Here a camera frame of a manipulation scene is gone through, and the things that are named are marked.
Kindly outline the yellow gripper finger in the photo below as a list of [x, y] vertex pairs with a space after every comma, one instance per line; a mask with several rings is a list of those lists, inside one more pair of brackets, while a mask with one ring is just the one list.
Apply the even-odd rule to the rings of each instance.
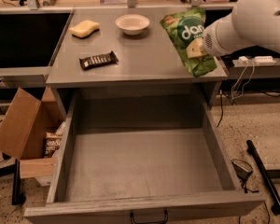
[[203, 49], [203, 41], [201, 39], [193, 40], [186, 48], [186, 52], [189, 58], [197, 58], [205, 55]]

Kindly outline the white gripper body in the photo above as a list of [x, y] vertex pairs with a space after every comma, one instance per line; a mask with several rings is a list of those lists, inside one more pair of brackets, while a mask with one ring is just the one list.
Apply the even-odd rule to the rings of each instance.
[[236, 32], [231, 14], [214, 21], [203, 30], [203, 49], [211, 56], [224, 56], [251, 46], [251, 42], [241, 38]]

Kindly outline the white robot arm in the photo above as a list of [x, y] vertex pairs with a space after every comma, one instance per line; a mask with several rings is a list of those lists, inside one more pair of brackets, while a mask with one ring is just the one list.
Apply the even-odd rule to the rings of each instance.
[[280, 54], [280, 0], [238, 0], [203, 30], [195, 54], [218, 57], [253, 46]]

